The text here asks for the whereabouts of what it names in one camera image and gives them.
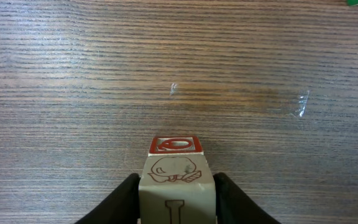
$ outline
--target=block top face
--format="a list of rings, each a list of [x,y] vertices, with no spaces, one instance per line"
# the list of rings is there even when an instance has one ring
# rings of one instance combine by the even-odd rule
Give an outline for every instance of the block top face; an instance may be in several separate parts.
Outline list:
[[[150,156],[145,163],[141,186],[213,184],[205,156],[201,154]]]
[[[162,154],[203,154],[200,140],[196,136],[153,138],[149,156],[161,156]]]

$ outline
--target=wooden block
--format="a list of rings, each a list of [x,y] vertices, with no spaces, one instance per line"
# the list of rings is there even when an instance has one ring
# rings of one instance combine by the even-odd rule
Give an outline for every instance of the wooden block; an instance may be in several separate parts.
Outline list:
[[[215,224],[215,183],[197,137],[156,137],[139,183],[142,224]]]

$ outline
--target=brown tabletop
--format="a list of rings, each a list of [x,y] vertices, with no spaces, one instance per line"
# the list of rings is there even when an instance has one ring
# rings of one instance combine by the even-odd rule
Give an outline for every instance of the brown tabletop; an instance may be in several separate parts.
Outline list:
[[[358,6],[0,1],[0,223],[73,223],[195,134],[282,223],[358,223]]]

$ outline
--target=letter on block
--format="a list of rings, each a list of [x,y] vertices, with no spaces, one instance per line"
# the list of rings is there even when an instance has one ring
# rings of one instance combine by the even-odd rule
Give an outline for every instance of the letter on block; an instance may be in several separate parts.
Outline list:
[[[196,136],[155,137],[139,183],[142,224],[215,224],[215,182]]]

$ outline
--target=red border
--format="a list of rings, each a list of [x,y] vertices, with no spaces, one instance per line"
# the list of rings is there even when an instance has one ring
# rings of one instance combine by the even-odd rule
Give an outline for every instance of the red border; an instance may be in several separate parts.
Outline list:
[[[194,142],[194,151],[189,150],[177,150],[177,151],[166,151],[166,152],[156,152],[155,149],[157,148],[157,139],[159,138],[193,138]],[[178,154],[178,153],[199,153],[203,152],[203,148],[201,147],[200,140],[197,136],[156,136],[153,138],[152,145],[150,146],[149,153],[150,154]]]

